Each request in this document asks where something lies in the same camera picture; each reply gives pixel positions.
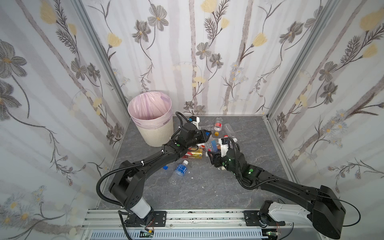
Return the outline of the yellow red tea bottle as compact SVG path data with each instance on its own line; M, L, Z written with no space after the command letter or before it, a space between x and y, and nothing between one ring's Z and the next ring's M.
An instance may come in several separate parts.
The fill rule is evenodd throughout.
M196 151L188 151L184 156L182 156L183 159L202 159L205 156L205 153L202 149L198 149Z

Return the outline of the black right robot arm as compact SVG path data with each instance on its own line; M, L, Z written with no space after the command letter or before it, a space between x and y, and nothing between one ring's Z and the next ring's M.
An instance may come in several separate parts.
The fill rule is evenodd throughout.
M265 201L257 213L257 223L262 227L277 226L283 222L313 226L322 235L331 239L340 239L346 209L334 192L326 187L313 188L300 185L268 171L248 164L244 154L230 149L226 156L209 151L211 164L224 167L233 173L241 187L252 191L261 189L274 193L292 202L281 205Z

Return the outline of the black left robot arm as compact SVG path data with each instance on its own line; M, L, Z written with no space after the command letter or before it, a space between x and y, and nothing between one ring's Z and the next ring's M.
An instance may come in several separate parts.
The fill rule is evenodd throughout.
M211 135L209 130L199 130L194 124L185 123L158 153L140 162L123 162L114 174L109 192L118 204L147 225L153 218L154 210L143 197L146 180L164 166L182 158L189 148L206 143Z

